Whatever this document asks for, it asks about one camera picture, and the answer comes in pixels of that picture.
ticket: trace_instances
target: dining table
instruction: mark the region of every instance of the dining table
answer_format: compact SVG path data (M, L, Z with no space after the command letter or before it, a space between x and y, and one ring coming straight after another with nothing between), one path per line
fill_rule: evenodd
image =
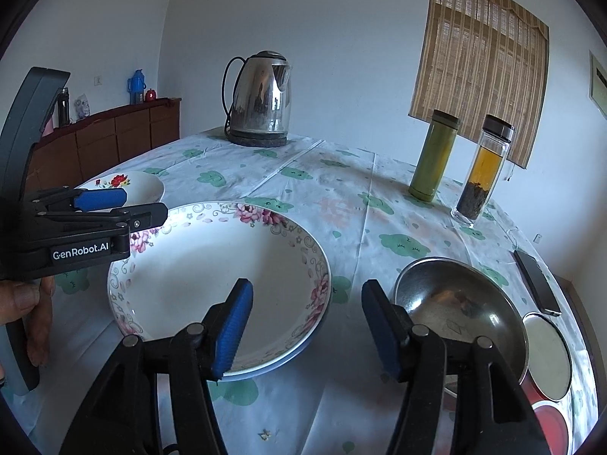
M522 249L534 256L562 310L559 317L546 318L571 353L571 388L558 404L571 424L574 450L596 423L593 370L573 312L532 243L496 200L490 200L472 229L464 227L450 216L462 183L444 177L435 199L420 201L407 191L413 165L292 134L283 147L256 148L230 143L223 129L207 130L107 173L122 171L158 176L165 185L162 202L170 209L247 200L280 210L313 235L328 257L331 303L305 350L261 375L209 383L228 453L385 453L406 385L382 368L361 307L361 287L377 279L391 298L403 268L426 256L456 259L481 271L521 317L538 309L512 252ZM238 265L239 252L226 254L225 265ZM204 261L201 254L200 265ZM22 397L14 395L10 382L1 390L43 455L59 453L80 403L123 337L108 302L108 268L97 265L56 276L50 360L41 368L40 384ZM166 446L175 442L168 376L159 376L158 390ZM445 455L453 420L454 413L444 408L439 452Z

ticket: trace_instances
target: large white bowl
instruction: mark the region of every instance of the large white bowl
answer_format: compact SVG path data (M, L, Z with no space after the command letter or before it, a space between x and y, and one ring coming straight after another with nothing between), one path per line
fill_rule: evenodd
M160 202L165 194L165 184L158 176L140 171L120 171L98 176L79 186L87 190L123 188L126 202L123 207Z
M163 227L131 235L131 256L110 265L107 293L120 330L154 340L201 321L241 277L253 283L253 310L225 374L240 379L284 363L329 306L327 257L283 214L234 202L171 209Z

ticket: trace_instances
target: green thermos bottle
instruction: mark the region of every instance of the green thermos bottle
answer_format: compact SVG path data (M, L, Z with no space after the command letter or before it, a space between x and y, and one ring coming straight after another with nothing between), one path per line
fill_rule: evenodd
M447 161L453 148L453 142L459 129L459 119L434 110L421 151L420 160L415 168L414 179L409 193L424 202L431 202L441 182Z

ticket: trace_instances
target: wall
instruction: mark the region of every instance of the wall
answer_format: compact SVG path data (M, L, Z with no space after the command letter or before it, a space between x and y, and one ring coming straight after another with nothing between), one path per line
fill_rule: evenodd
M91 113L128 104L126 80L138 68L156 88L168 1L40 0L0 60L0 129L32 66L72 73L74 119L74 99L83 93ZM102 85L94 85L96 75Z
M582 262L573 285L593 325L607 369L607 224Z
M588 98L589 50L607 50L574 0L516 0L550 26L546 101L528 169L495 196L553 271L574 273L604 210L607 122ZM408 117L428 0L171 0L162 94L183 97L182 135L223 125L225 64L270 49L293 65L293 133L412 164L427 124ZM231 95L237 66L227 83ZM447 175L462 180L474 144L458 138Z

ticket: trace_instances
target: brown sideboard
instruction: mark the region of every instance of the brown sideboard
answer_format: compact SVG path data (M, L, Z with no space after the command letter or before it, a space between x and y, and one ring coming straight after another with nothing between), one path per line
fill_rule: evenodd
M180 102L161 98L120 106L55 129L34 146L25 191L74 187L178 140Z

